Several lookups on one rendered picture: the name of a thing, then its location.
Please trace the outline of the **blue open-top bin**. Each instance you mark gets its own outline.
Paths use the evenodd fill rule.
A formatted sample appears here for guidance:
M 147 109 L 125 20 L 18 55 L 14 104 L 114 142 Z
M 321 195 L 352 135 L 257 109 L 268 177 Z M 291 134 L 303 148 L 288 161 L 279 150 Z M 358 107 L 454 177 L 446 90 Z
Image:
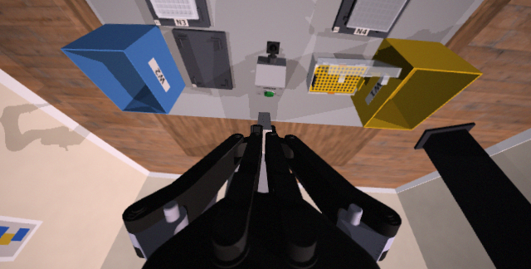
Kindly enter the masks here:
M 186 86 L 157 25 L 105 24 L 61 50 L 122 111 L 168 115 Z

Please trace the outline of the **yellow open-top bin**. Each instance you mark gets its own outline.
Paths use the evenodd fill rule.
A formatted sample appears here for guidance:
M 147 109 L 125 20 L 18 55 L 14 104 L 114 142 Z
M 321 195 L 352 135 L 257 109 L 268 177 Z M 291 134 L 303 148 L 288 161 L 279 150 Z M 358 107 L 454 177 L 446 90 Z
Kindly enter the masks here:
M 384 38 L 373 59 L 402 71 L 386 85 L 364 77 L 350 96 L 366 128 L 413 130 L 483 74 L 440 42 Z

